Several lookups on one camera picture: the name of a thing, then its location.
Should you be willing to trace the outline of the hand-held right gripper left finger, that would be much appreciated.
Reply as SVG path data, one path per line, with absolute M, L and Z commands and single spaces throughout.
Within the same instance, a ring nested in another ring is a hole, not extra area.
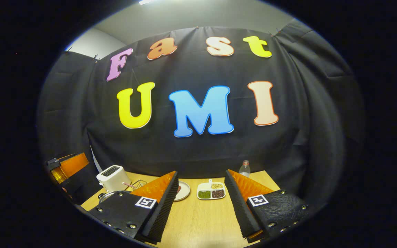
M 120 235 L 156 244 L 161 241 L 178 186 L 178 173 L 172 171 L 132 192 L 107 193 L 89 214 Z

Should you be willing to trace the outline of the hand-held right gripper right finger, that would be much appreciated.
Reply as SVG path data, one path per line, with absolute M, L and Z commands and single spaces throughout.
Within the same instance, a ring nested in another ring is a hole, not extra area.
M 272 190 L 228 169 L 225 186 L 243 238 L 248 243 L 274 239 L 301 224 L 309 205 L 285 189 Z

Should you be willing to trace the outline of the steel pot with black handles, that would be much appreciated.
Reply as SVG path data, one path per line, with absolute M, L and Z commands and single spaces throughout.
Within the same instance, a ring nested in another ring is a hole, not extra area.
M 107 198 L 113 196 L 115 193 L 117 193 L 117 191 L 113 191 L 113 192 L 110 192 L 110 193 L 101 193 L 101 194 L 99 194 L 99 195 L 98 195 L 98 199 L 99 199 L 98 204 L 101 204 L 101 203 L 104 202 Z

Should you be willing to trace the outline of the round white plate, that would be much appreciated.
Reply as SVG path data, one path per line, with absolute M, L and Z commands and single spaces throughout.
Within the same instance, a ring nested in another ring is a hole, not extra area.
M 175 196 L 174 201 L 181 201 L 189 196 L 191 188 L 186 182 L 179 181 L 179 190 Z

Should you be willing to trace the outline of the white toaster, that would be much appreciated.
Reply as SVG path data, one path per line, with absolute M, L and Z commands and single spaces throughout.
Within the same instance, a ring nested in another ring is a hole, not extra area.
M 99 185 L 110 193 L 117 190 L 125 190 L 131 184 L 124 168 L 120 165 L 112 165 L 96 176 Z

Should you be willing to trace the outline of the white divided dish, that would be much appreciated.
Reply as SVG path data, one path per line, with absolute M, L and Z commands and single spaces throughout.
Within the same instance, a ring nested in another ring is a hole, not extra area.
M 226 196 L 226 188 L 224 183 L 208 179 L 208 182 L 197 186 L 196 196 L 200 200 L 222 199 Z

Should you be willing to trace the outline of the clear water bottle red label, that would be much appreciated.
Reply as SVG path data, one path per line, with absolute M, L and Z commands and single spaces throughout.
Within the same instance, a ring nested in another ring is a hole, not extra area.
M 242 165 L 240 169 L 238 170 L 238 173 L 245 176 L 245 177 L 250 177 L 251 169 L 250 169 L 250 162 L 249 160 L 244 160 L 242 162 Z

